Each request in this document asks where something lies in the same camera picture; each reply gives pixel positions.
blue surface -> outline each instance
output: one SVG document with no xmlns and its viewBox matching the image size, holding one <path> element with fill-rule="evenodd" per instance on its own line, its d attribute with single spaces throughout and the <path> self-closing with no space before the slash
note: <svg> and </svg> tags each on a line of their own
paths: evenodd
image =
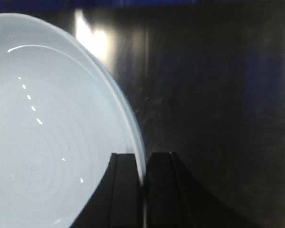
<svg viewBox="0 0 285 228">
<path fill-rule="evenodd" d="M 204 0 L 204 2 L 239 1 L 248 0 Z M 0 0 L 0 12 L 51 11 L 89 7 L 181 5 L 201 2 L 203 0 Z"/>
</svg>

ceramic plate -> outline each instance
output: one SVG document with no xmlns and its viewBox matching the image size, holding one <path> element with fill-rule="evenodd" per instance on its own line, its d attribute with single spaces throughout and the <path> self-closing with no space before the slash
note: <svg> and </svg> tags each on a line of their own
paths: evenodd
<svg viewBox="0 0 285 228">
<path fill-rule="evenodd" d="M 0 228 L 67 228 L 111 153 L 144 151 L 133 113 L 99 62 L 66 32 L 0 14 Z"/>
</svg>

white plate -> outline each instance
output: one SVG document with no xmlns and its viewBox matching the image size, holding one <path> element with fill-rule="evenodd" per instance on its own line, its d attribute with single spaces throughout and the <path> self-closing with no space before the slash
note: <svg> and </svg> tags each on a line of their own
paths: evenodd
<svg viewBox="0 0 285 228">
<path fill-rule="evenodd" d="M 0 228 L 67 228 L 101 180 L 111 153 L 143 144 L 109 74 L 69 34 L 0 14 Z"/>
</svg>

dark metal surface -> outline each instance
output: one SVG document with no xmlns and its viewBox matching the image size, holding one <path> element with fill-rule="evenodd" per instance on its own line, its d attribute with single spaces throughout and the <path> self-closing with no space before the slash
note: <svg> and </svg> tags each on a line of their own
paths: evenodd
<svg viewBox="0 0 285 228">
<path fill-rule="evenodd" d="M 94 43 L 148 154 L 175 151 L 231 208 L 285 228 L 285 1 L 34 15 Z"/>
</svg>

dark background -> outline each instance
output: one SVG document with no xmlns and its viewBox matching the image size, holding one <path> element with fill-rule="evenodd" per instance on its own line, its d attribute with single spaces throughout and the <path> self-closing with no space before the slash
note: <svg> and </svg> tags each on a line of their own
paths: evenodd
<svg viewBox="0 0 285 228">
<path fill-rule="evenodd" d="M 104 34 L 94 54 L 128 98 L 147 155 L 176 152 L 235 211 L 285 228 L 285 1 L 189 2 L 0 11 Z"/>
</svg>

